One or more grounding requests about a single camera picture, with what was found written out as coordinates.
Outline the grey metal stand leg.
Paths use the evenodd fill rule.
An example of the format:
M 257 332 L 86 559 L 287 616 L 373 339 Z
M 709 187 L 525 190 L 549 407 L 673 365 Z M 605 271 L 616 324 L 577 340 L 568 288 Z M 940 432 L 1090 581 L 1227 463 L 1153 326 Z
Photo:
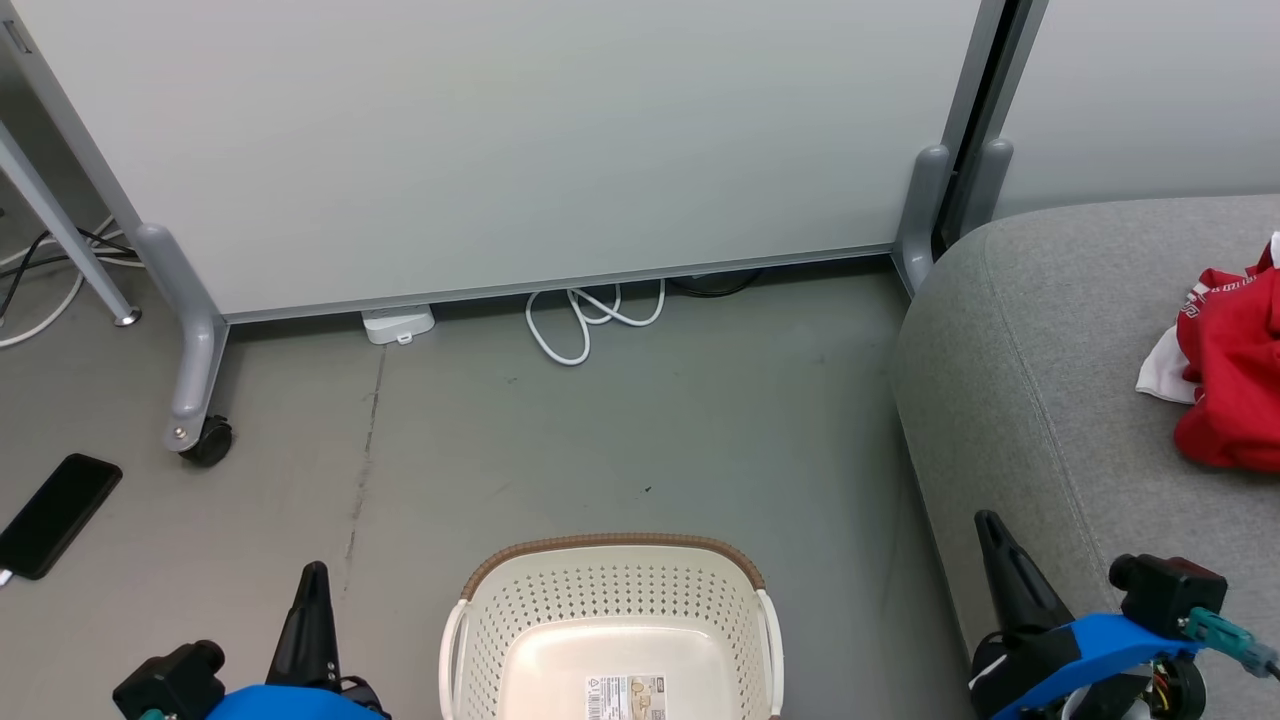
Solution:
M 78 232 L 3 120 L 0 120 L 0 170 L 51 232 L 81 274 L 81 279 L 88 282 L 105 302 L 115 325 L 128 327 L 137 323 L 141 311 L 125 301 L 95 251 L 84 241 L 84 236 Z

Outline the grey partition foot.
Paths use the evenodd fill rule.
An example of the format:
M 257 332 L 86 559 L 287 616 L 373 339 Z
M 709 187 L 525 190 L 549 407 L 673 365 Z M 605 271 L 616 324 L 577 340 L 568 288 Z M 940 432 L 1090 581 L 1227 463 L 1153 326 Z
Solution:
M 890 251 L 893 266 L 913 299 L 934 265 L 932 236 L 951 173 L 951 155 L 942 143 L 915 158 L 899 228 Z
M 993 138 L 983 145 L 973 163 L 972 177 L 963 186 L 955 240 L 993 220 L 1012 155 L 1014 146 L 1007 138 Z

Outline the paper label sticker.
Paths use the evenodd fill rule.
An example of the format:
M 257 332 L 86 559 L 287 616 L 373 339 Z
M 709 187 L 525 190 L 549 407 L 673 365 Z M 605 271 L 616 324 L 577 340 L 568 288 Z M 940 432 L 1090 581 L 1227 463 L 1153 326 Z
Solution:
M 666 676 L 596 675 L 585 680 L 586 720 L 669 720 Z

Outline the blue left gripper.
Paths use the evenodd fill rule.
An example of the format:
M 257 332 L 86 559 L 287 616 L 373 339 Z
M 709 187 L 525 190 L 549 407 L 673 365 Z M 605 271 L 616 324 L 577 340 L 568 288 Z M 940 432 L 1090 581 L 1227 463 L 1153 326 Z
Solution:
M 329 571 L 321 561 L 300 575 L 265 683 L 227 694 L 205 720 L 392 720 L 366 682 L 340 682 Z

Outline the grey fabric sofa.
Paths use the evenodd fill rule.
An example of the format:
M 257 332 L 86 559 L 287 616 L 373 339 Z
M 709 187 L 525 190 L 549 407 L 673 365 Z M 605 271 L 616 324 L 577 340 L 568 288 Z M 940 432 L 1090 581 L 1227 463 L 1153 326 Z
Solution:
M 1076 616 L 1116 612 L 1124 555 L 1228 579 L 1217 615 L 1280 652 L 1280 474 L 1193 462 L 1188 407 L 1137 392 L 1201 273 L 1242 274 L 1280 231 L 1280 193 L 1053 208 L 982 225 L 916 291 L 893 396 L 972 660 L 995 632 L 974 516 L 997 512 Z M 1204 720 L 1280 720 L 1280 682 L 1196 657 Z

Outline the grey partition leg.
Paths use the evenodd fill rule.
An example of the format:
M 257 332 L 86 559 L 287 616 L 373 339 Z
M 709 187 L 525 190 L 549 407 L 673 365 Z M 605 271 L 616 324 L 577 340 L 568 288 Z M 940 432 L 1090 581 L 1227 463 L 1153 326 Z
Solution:
M 148 275 L 180 325 L 182 350 L 164 443 L 172 452 L 200 437 L 225 351 L 229 325 L 173 233 L 143 223 L 131 236 Z

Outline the white partition panel grey frame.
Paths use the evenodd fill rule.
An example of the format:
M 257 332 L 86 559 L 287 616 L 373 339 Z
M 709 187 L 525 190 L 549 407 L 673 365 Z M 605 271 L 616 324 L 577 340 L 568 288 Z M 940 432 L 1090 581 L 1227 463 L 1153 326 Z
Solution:
M 1036 0 L 997 218 L 1280 193 L 1280 0 Z
M 890 243 L 983 0 L 0 0 L 227 316 Z

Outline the red and white garment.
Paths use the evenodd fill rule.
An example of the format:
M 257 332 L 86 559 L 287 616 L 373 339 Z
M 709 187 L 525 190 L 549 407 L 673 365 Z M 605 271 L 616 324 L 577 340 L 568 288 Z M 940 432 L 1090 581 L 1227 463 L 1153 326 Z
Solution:
M 1242 274 L 1210 268 L 1148 352 L 1135 391 L 1183 404 L 1183 456 L 1280 474 L 1280 231 Z

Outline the black caster wheel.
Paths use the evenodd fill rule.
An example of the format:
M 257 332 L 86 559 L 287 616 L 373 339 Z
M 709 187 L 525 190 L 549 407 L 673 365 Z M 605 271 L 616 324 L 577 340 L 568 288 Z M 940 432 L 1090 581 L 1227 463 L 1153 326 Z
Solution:
M 179 456 L 189 465 L 214 468 L 229 454 L 234 438 L 233 428 L 225 416 L 210 415 L 204 420 L 198 439 L 180 451 Z

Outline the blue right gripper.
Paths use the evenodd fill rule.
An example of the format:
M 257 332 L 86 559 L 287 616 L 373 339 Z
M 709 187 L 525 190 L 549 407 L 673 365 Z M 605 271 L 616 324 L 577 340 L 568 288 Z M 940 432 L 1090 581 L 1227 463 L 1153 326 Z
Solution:
M 1156 660 L 1194 660 L 1190 641 L 1149 632 L 1119 614 L 1075 620 L 997 512 L 974 516 L 1000 630 L 975 656 L 969 698 L 979 720 L 1027 720 L 1069 696 Z

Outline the black smartphone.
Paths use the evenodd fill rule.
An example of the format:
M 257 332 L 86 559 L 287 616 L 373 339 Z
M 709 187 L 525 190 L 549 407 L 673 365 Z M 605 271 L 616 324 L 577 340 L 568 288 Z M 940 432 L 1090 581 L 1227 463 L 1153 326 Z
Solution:
M 113 462 L 65 456 L 0 530 L 0 587 L 14 578 L 46 577 L 122 478 Z

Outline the white power adapter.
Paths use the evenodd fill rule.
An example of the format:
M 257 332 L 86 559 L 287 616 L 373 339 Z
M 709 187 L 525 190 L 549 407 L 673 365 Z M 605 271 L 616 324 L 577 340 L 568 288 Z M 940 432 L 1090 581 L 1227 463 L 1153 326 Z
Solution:
M 361 311 L 367 340 L 374 345 L 410 345 L 436 324 L 429 304 Z

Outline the cream perforated laundry basket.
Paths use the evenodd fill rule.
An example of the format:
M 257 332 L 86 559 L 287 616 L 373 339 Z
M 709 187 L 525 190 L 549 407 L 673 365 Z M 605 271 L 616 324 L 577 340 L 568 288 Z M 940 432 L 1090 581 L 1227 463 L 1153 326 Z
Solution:
M 438 660 L 442 720 L 586 720 L 585 680 L 666 676 L 669 720 L 781 720 L 785 647 L 756 565 L 700 536 L 504 548 L 463 585 Z

